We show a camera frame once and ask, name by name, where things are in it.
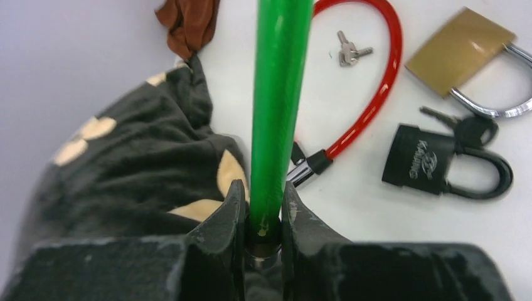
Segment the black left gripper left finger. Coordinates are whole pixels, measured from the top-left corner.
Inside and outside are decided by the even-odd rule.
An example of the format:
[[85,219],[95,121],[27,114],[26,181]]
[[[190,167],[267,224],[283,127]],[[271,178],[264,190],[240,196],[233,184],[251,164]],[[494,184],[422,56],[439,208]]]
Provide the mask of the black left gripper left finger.
[[61,239],[17,267],[2,300],[243,300],[246,201],[234,180],[185,235]]

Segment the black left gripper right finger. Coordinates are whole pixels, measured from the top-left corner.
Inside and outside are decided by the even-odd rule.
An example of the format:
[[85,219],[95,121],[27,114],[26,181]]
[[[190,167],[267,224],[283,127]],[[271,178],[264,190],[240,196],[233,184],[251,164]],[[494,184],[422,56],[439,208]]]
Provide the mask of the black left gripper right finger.
[[353,242],[285,186],[285,300],[511,300],[492,259],[464,243]]

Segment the black padlock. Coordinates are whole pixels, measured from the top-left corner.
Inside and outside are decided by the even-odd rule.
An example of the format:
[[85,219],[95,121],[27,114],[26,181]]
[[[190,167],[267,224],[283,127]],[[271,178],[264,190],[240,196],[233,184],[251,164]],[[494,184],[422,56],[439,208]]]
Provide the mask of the black padlock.
[[[447,174],[455,156],[475,157],[492,164],[499,174],[497,184],[485,192],[452,185]],[[407,124],[400,124],[397,128],[381,178],[383,182],[398,187],[482,201],[502,196],[511,187],[513,179],[511,166],[501,156],[484,149],[461,146],[452,136]]]

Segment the small key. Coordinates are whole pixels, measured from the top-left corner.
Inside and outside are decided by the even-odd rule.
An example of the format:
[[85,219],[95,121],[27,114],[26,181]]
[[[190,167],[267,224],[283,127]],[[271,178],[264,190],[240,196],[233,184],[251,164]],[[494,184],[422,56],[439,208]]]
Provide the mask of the small key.
[[464,147],[483,148],[497,136],[499,130],[497,123],[479,115],[459,118],[428,107],[420,107],[419,111],[445,124],[453,131],[458,143]]

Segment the red cable lock keys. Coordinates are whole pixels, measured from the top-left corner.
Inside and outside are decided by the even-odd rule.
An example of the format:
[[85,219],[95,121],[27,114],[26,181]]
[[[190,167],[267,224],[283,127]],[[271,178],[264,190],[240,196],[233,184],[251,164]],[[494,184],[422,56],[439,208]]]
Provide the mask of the red cable lock keys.
[[338,31],[337,36],[339,38],[341,49],[339,50],[339,65],[341,67],[355,66],[359,59],[363,56],[367,56],[373,53],[373,48],[357,49],[353,42],[348,41],[343,31]]

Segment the green cable lock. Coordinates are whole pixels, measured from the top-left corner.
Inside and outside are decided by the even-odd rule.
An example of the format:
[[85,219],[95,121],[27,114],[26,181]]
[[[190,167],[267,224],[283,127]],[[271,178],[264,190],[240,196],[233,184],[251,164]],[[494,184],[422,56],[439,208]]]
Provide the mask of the green cable lock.
[[275,264],[311,27],[312,1],[259,1],[253,84],[249,241],[257,269]]

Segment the brass padlock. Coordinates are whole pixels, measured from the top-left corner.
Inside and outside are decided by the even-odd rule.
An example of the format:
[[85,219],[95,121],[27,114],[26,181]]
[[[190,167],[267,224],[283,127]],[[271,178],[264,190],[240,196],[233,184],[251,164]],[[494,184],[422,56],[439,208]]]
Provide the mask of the brass padlock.
[[512,31],[463,8],[415,52],[405,67],[431,91],[453,98],[476,115],[489,119],[522,116],[531,111],[531,100],[496,110],[483,107],[459,90],[501,53],[531,66],[531,54],[516,46],[515,38]]

